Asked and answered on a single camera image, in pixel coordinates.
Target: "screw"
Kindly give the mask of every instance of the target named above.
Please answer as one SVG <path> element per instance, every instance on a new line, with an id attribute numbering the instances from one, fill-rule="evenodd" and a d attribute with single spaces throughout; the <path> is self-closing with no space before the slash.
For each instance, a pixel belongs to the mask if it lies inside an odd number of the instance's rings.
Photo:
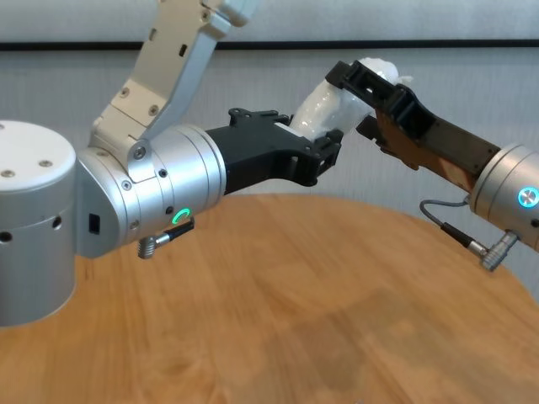
<path id="1" fill-rule="evenodd" d="M 121 93 L 120 93 L 120 97 L 121 98 L 126 98 L 128 95 L 129 95 L 129 88 L 127 87 L 124 87 L 121 89 Z"/>
<path id="2" fill-rule="evenodd" d="M 159 112 L 159 107 L 157 105 L 152 105 L 150 107 L 150 110 L 148 111 L 150 116 L 155 116 L 155 115 L 157 115 L 158 112 Z"/>
<path id="3" fill-rule="evenodd" d="M 135 160 L 142 160 L 145 155 L 146 149 L 144 147 L 137 147 L 135 153 L 133 153 L 133 157 L 135 158 Z"/>

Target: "robotic arm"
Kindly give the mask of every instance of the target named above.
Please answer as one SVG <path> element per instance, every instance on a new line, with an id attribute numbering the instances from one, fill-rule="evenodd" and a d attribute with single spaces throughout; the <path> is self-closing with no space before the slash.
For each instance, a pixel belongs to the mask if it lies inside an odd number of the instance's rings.
<path id="1" fill-rule="evenodd" d="M 381 150 L 412 169 L 425 167 L 469 193 L 465 203 L 424 201 L 421 210 L 441 230 L 481 258 L 494 271 L 517 241 L 539 251 L 539 154 L 521 145 L 504 149 L 442 120 L 429 112 L 403 85 L 392 85 L 358 61 L 340 62 L 327 75 L 336 88 L 345 89 L 369 104 L 376 118 L 367 116 L 357 127 Z M 505 231 L 490 249 L 426 209 L 428 203 L 470 205 L 476 215 Z"/>
<path id="2" fill-rule="evenodd" d="M 315 185 L 359 123 L 384 152 L 457 184 L 471 193 L 472 211 L 509 230 L 487 249 L 443 224 L 485 266 L 495 268 L 517 238 L 537 247 L 539 156 L 523 146 L 501 151 L 436 118 L 394 85 L 392 65 L 339 63 L 293 120 L 231 109 L 223 128 L 176 125 L 216 42 L 246 24 L 256 3 L 161 1 L 131 77 L 77 154 L 51 130 L 0 121 L 0 326 L 59 310 L 74 289 L 76 255 L 138 241 L 139 257 L 150 258 L 226 194 L 270 178 Z"/>

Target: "wooden table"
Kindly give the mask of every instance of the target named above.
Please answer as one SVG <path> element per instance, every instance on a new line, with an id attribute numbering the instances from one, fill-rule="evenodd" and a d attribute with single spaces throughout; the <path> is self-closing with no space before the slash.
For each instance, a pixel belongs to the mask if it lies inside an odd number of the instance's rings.
<path id="1" fill-rule="evenodd" d="M 229 197 L 155 259 L 79 259 L 58 315 L 0 332 L 0 403 L 539 402 L 539 307 L 429 223 Z"/>

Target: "silver cylinder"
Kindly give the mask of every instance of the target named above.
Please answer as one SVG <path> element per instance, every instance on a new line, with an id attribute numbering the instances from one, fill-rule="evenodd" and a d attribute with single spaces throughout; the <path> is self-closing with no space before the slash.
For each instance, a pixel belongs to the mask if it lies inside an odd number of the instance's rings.
<path id="1" fill-rule="evenodd" d="M 539 153 L 508 146 L 481 173 L 470 209 L 539 251 Z"/>
<path id="2" fill-rule="evenodd" d="M 171 127 L 152 141 L 151 153 L 156 175 L 140 183 L 133 183 L 101 149 L 78 153 L 78 254 L 96 258 L 137 240 L 143 240 L 144 249 L 151 246 L 147 237 L 175 225 L 174 218 L 186 219 L 221 200 L 227 185 L 225 164 L 203 130 Z M 88 226 L 90 217 L 99 229 Z"/>
<path id="3" fill-rule="evenodd" d="M 57 133 L 0 122 L 0 326 L 57 311 L 75 286 L 75 151 Z"/>

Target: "white wall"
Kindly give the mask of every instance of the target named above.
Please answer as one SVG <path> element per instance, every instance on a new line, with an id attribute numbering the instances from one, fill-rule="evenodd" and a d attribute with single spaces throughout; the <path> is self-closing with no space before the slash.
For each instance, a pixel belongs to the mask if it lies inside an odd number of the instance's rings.
<path id="1" fill-rule="evenodd" d="M 228 40 L 539 37 L 536 0 L 260 0 Z M 2 0 L 0 41 L 145 40 L 157 0 Z"/>
<path id="2" fill-rule="evenodd" d="M 226 125 L 227 111 L 236 106 L 292 113 L 337 60 L 363 56 L 387 58 L 414 76 L 419 99 L 445 119 L 499 146 L 522 141 L 539 150 L 539 49 L 217 52 L 185 121 L 208 129 Z M 0 116 L 51 127 L 84 147 L 93 119 L 135 58 L 135 52 L 0 53 Z M 434 174 L 409 170 L 355 134 L 315 189 L 275 181 L 249 190 L 275 191 L 338 195 L 412 215 L 419 215 L 417 195 L 462 197 Z M 440 215 L 485 243 L 499 237 L 465 209 Z M 539 299 L 539 255 L 520 246 L 507 264 Z"/>

